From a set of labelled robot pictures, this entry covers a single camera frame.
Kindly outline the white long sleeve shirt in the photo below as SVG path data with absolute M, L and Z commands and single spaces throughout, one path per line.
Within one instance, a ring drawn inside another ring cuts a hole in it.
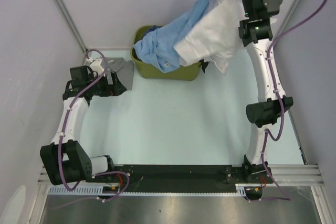
M 204 59 L 212 61 L 224 73 L 229 59 L 243 48 L 239 37 L 239 22 L 244 20 L 242 0 L 211 0 L 205 16 L 177 44 L 180 65 L 186 67 Z

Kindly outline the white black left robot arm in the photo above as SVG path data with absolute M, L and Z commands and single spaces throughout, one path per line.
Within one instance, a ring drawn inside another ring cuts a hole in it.
M 93 97 L 119 96 L 126 92 L 117 73 L 98 75 L 89 66 L 70 69 L 71 79 L 62 95 L 64 110 L 56 135 L 40 149 L 40 157 L 53 185 L 81 181 L 110 182 L 116 169 L 109 155 L 89 157 L 80 145 L 84 117 Z

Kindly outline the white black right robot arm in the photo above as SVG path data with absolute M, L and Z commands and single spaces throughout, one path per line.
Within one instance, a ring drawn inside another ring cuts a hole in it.
M 270 129 L 278 121 L 281 128 L 284 114 L 293 106 L 278 76 L 273 47 L 271 18 L 278 15 L 283 0 L 242 0 L 245 19 L 239 22 L 239 37 L 246 48 L 255 73 L 258 101 L 246 106 L 251 123 L 250 143 L 241 170 L 247 183 L 259 183 L 267 177 L 266 148 Z

